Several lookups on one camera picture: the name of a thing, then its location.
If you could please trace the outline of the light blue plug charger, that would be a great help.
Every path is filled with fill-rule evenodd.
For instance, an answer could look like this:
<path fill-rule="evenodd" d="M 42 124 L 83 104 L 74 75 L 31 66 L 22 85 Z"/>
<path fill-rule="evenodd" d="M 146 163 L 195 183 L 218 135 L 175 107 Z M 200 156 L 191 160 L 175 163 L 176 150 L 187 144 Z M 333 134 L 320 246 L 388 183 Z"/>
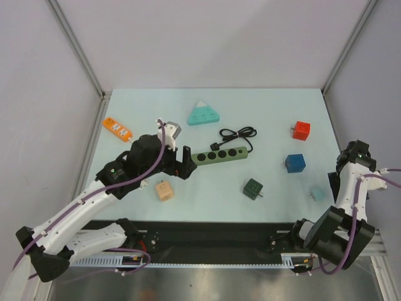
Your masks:
<path fill-rule="evenodd" d="M 320 187 L 313 187 L 309 191 L 309 196 L 313 201 L 322 201 L 326 198 L 326 193 Z"/>

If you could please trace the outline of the blue cube socket adapter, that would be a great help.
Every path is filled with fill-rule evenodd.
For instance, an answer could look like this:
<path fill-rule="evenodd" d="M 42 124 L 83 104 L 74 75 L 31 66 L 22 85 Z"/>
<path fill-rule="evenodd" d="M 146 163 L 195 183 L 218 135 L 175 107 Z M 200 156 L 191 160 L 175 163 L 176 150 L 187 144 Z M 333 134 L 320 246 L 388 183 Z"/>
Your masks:
<path fill-rule="evenodd" d="M 303 172 L 306 167 L 306 162 L 303 154 L 290 154 L 284 160 L 284 166 L 287 173 Z"/>

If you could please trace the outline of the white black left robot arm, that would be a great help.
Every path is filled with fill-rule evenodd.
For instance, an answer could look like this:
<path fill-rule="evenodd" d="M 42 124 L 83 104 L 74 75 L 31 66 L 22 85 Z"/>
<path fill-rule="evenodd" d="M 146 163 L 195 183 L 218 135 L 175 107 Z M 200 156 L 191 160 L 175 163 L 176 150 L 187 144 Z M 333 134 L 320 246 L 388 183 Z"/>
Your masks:
<path fill-rule="evenodd" d="M 127 218 L 120 218 L 94 232 L 79 235 L 98 213 L 138 189 L 141 182 L 158 173 L 183 180 L 195 171 L 191 149 L 183 148 L 182 160 L 176 159 L 177 148 L 167 145 L 167 137 L 143 135 L 130 150 L 105 164 L 90 185 L 67 207 L 35 228 L 23 226 L 16 237 L 28 255 L 35 275 L 42 282 L 58 278 L 68 267 L 96 253 L 136 246 L 143 252 L 142 235 Z"/>

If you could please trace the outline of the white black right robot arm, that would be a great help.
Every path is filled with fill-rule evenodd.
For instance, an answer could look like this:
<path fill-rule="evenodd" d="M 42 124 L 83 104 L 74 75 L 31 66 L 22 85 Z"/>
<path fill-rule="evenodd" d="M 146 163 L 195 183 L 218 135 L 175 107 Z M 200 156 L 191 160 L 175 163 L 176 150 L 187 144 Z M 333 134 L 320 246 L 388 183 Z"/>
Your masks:
<path fill-rule="evenodd" d="M 368 148 L 360 140 L 348 143 L 337 157 L 336 171 L 328 175 L 335 204 L 315 222 L 295 222 L 289 235 L 290 247 L 315 254 L 327 275 L 349 268 L 375 233 L 367 221 L 366 201 L 370 191 L 387 185 Z"/>

